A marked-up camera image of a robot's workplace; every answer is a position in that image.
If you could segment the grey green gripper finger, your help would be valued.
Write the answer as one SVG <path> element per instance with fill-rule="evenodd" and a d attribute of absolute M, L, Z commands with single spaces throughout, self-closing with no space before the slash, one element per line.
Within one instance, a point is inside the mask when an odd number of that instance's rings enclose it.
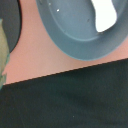
<path fill-rule="evenodd" d="M 3 29 L 3 20 L 0 19 L 0 88 L 6 82 L 6 74 L 3 73 L 10 59 L 7 38 Z"/>

